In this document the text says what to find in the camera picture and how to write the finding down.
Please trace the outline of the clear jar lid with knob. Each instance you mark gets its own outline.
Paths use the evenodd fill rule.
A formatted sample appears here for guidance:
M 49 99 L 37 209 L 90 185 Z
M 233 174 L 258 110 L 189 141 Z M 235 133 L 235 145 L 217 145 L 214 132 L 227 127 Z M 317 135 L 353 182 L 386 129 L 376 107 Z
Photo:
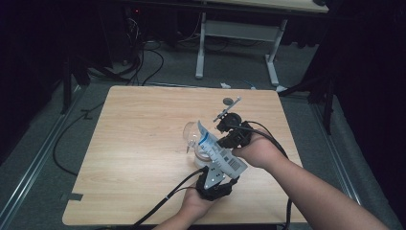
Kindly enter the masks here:
M 186 142 L 187 150 L 195 150 L 198 147 L 198 142 L 200 140 L 200 131 L 198 129 L 197 122 L 188 122 L 183 130 L 183 139 Z

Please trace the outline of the person's right hand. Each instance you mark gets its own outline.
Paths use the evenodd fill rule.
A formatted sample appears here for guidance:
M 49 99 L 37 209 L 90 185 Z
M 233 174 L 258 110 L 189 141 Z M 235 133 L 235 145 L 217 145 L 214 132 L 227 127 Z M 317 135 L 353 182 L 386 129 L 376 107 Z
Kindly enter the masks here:
M 244 159 L 251 166 L 270 170 L 278 160 L 284 159 L 277 147 L 264 136 L 252 133 L 250 143 L 242 148 L 235 148 L 232 153 Z

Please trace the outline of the white and blue pouch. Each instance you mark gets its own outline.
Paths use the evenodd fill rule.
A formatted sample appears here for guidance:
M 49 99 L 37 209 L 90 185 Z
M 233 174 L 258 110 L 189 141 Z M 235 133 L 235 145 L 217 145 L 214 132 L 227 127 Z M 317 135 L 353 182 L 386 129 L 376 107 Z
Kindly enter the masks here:
M 230 149 L 224 149 L 217 143 L 217 138 L 200 122 L 197 122 L 201 134 L 198 145 L 211 158 L 214 164 L 229 177 L 236 179 L 248 166 L 232 154 Z

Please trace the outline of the person's left hand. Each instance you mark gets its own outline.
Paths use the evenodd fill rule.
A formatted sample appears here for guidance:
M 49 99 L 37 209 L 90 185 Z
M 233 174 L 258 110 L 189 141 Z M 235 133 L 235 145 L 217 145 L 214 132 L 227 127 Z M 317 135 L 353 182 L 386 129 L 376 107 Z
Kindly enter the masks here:
M 213 205 L 213 201 L 201 198 L 196 189 L 188 189 L 185 192 L 179 213 L 184 218 L 196 221 L 203 218 Z

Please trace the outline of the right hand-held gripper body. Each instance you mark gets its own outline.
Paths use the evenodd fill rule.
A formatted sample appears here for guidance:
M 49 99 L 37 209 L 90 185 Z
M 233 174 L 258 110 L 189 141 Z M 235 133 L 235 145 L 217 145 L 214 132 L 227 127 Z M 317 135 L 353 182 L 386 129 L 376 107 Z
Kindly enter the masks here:
M 237 97 L 233 104 L 227 105 L 227 107 L 214 118 L 214 122 L 219 121 L 216 129 L 221 133 L 227 132 L 227 135 L 222 138 L 228 138 L 234 143 L 232 148 L 225 149 L 245 147 L 251 141 L 251 131 L 253 128 L 247 122 L 243 122 L 238 114 L 230 112 L 230 109 L 240 100 L 241 97 Z

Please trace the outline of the metal floor rail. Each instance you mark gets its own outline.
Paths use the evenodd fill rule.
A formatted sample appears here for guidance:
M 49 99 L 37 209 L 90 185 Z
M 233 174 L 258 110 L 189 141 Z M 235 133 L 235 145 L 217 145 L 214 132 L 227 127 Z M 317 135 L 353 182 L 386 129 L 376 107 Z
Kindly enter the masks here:
M 30 122 L 29 128 L 0 167 L 0 230 L 8 229 L 85 90 L 85 86 L 76 86 L 71 91 L 71 103 L 64 108 L 64 93 L 58 89 L 51 101 Z
M 357 202 L 359 205 L 362 204 L 362 200 L 355 190 L 353 183 L 350 179 L 350 176 L 346 170 L 346 167 L 344 165 L 344 162 L 342 161 L 339 151 L 337 147 L 335 146 L 332 137 L 327 133 L 327 129 L 325 128 L 323 124 L 323 115 L 320 110 L 320 107 L 318 105 L 312 104 L 310 106 L 313 115 L 316 118 L 317 124 L 319 126 L 319 129 L 323 133 L 324 139 L 327 143 L 328 147 L 328 155 L 331 158 L 332 161 L 332 168 L 336 174 L 336 177 L 340 183 L 342 191 L 351 199 L 353 199 L 355 202 Z

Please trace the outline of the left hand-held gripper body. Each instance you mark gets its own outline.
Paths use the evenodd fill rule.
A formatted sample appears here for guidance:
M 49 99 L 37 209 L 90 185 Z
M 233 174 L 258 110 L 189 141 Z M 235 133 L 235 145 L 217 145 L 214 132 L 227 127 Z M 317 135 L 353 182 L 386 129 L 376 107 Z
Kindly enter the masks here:
M 225 174 L 221 170 L 205 166 L 202 168 L 202 172 L 195 184 L 195 189 L 202 199 L 214 201 L 228 196 L 232 192 L 233 180 L 222 183 Z

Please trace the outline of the desk with white metal legs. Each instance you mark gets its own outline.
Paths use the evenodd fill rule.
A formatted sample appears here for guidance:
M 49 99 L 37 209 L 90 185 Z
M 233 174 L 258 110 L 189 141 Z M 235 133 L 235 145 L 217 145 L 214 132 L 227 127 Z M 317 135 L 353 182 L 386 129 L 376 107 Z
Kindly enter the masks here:
M 254 7 L 257 10 L 275 10 L 276 12 L 328 12 L 324 2 L 318 0 L 201 0 L 204 7 L 210 4 L 226 6 Z M 200 14 L 200 37 L 197 54 L 195 77 L 202 79 L 205 63 L 205 40 L 208 36 L 237 38 L 254 41 L 265 41 L 272 44 L 270 52 L 264 56 L 271 84 L 282 88 L 275 69 L 275 56 L 281 44 L 288 22 L 287 17 L 280 19 L 275 25 L 265 25 L 258 22 L 237 22 L 235 19 L 208 19 L 207 14 Z

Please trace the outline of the black stand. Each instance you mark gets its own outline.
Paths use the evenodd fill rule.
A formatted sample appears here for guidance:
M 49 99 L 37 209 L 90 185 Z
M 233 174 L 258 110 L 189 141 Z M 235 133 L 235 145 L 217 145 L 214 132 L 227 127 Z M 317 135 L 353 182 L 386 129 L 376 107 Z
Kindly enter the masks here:
M 333 74 L 324 75 L 313 78 L 311 80 L 305 80 L 297 85 L 294 85 L 288 89 L 284 89 L 279 92 L 280 97 L 285 97 L 294 92 L 309 90 L 307 101 L 310 104 L 324 104 L 324 110 L 322 114 L 322 125 L 328 135 L 331 134 L 330 124 L 331 115 L 333 112 L 333 97 L 334 86 L 336 82 L 336 76 Z
M 87 67 L 81 56 L 70 56 L 63 63 L 63 101 L 62 114 L 66 114 L 72 103 L 72 79 L 75 79 L 79 86 L 88 86 L 90 78 L 87 74 Z

